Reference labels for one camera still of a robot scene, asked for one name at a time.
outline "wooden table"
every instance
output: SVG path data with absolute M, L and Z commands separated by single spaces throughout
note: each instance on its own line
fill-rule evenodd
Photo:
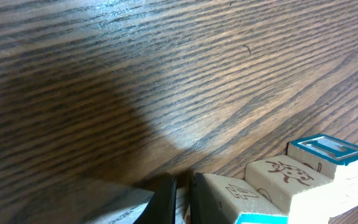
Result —
M 0 223 L 315 133 L 358 144 L 358 1 L 0 0 Z

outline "dark object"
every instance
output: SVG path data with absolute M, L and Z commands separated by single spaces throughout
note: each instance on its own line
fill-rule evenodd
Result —
M 204 176 L 196 173 L 190 183 L 191 224 L 230 224 L 215 201 Z
M 176 199 L 177 183 L 168 175 L 134 224 L 174 224 Z

